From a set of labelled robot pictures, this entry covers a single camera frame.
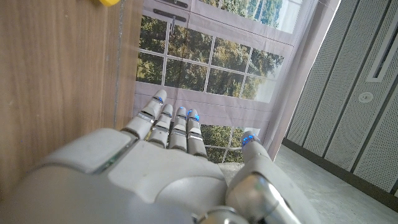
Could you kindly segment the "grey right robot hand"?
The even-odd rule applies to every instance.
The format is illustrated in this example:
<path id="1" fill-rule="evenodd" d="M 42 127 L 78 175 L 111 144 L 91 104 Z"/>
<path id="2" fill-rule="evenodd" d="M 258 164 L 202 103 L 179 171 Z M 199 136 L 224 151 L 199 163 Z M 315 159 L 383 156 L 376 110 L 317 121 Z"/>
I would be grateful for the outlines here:
<path id="1" fill-rule="evenodd" d="M 257 135 L 241 137 L 230 182 L 208 160 L 195 109 L 159 90 L 121 130 L 101 128 L 61 147 L 1 203 L 2 223 L 319 223 Z"/>

